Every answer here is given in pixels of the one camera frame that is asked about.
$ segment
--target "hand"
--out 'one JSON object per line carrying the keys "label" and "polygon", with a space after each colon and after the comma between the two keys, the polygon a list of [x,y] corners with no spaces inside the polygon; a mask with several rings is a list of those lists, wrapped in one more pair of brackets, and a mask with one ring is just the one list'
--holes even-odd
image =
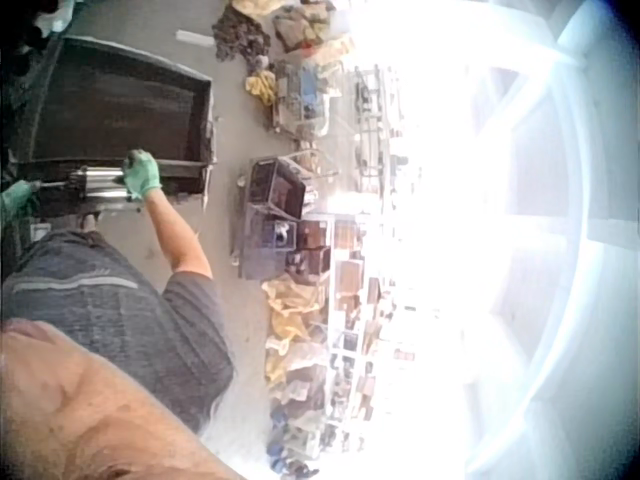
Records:
{"label": "hand", "polygon": [[20,209],[27,204],[32,198],[33,193],[38,190],[39,185],[38,182],[29,183],[20,180],[2,193],[2,200],[0,201],[0,223],[3,226],[5,222],[14,218]]}
{"label": "hand", "polygon": [[161,188],[158,164],[150,153],[132,150],[124,163],[124,183],[134,200],[140,200],[147,193]]}

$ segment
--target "rag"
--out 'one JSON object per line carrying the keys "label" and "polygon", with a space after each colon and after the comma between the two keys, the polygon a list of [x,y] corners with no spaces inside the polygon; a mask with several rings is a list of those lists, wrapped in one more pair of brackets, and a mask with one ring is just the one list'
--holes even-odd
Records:
{"label": "rag", "polygon": [[247,77],[245,88],[251,95],[258,97],[266,107],[270,107],[276,101],[276,76],[269,70],[262,70],[252,77]]}

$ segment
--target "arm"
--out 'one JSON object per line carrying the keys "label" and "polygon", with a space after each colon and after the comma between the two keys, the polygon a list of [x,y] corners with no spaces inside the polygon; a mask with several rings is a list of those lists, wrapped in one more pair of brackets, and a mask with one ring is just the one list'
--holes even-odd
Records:
{"label": "arm", "polygon": [[194,272],[212,278],[211,267],[195,233],[162,192],[154,158],[143,150],[129,152],[124,181],[132,197],[142,199],[149,210],[158,242],[173,272]]}
{"label": "arm", "polygon": [[213,278],[209,261],[202,246],[187,222],[175,211],[164,192],[149,191],[144,203],[158,236],[164,256],[175,272],[194,272]]}

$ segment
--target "gray t-shirt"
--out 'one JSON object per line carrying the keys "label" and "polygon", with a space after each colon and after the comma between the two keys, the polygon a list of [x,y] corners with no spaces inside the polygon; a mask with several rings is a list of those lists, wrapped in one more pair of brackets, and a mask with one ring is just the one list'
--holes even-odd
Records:
{"label": "gray t-shirt", "polygon": [[53,232],[2,285],[2,319],[50,323],[120,367],[192,431],[233,365],[213,280],[180,272],[162,294],[99,234]]}

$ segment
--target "t-shirt sleeve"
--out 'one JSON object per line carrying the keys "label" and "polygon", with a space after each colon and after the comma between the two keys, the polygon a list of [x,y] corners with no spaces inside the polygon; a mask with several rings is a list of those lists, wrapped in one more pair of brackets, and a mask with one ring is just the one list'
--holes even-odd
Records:
{"label": "t-shirt sleeve", "polygon": [[194,272],[174,273],[162,297],[178,316],[183,330],[202,340],[214,340],[219,349],[228,354],[222,309],[212,279]]}

